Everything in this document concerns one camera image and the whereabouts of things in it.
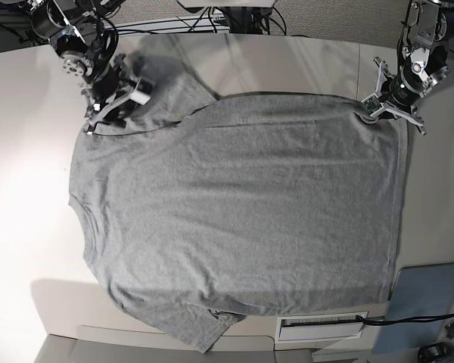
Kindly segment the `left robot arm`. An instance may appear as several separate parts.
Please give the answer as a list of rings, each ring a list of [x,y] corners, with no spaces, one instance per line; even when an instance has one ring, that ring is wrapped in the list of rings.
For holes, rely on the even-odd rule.
[[[446,63],[454,38],[454,1],[411,1],[396,44],[396,71],[374,57],[375,90],[362,100],[368,124],[379,119],[404,119],[425,134],[417,103],[449,75]]]

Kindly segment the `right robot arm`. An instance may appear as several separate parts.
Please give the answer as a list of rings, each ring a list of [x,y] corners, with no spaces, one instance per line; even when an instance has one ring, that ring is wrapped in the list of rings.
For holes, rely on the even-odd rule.
[[[109,18],[121,1],[30,1],[36,37],[47,41],[87,103],[88,132],[97,125],[126,128],[133,111],[151,99],[153,83],[135,74],[117,52],[120,31]]]

